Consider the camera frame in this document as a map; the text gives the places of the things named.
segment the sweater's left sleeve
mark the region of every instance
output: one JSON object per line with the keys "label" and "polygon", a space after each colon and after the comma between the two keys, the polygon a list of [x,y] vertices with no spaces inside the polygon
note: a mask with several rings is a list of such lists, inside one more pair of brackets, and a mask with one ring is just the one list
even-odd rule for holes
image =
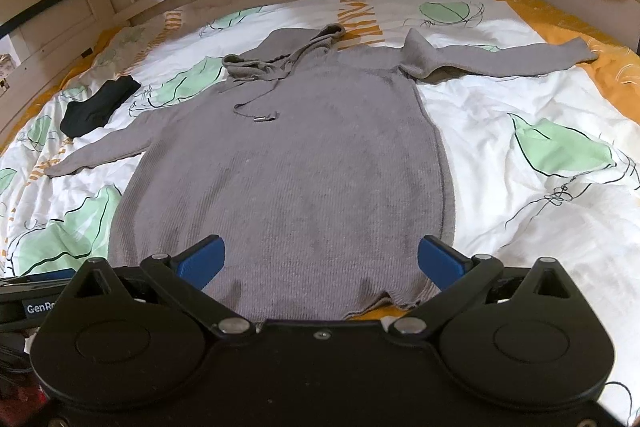
{"label": "sweater's left sleeve", "polygon": [[72,174],[83,167],[94,168],[144,152],[168,123],[174,109],[151,110],[136,117],[125,129],[112,131],[97,142],[71,153],[57,165],[45,169],[50,178]]}

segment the folded sleeve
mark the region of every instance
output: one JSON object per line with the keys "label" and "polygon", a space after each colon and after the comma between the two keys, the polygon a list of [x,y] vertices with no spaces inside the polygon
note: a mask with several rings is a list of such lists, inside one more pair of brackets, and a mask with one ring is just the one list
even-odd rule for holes
{"label": "folded sleeve", "polygon": [[78,149],[62,162],[46,168],[44,174],[50,178],[57,178],[72,174],[84,167],[94,168],[144,152],[153,144],[156,136],[171,119],[174,107],[141,114],[125,129],[112,131],[97,142]]}

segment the silver screw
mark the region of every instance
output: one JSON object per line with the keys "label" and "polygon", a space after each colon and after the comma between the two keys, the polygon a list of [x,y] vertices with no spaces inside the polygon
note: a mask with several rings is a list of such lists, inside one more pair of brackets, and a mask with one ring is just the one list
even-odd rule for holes
{"label": "silver screw", "polygon": [[245,333],[251,327],[251,323],[247,319],[242,317],[229,317],[228,319],[222,319],[218,328],[227,335],[239,335]]}
{"label": "silver screw", "polygon": [[427,329],[427,324],[418,317],[401,317],[394,322],[394,326],[403,335],[415,335]]}
{"label": "silver screw", "polygon": [[319,341],[328,341],[331,338],[331,332],[328,330],[319,330],[314,333],[314,338]]}

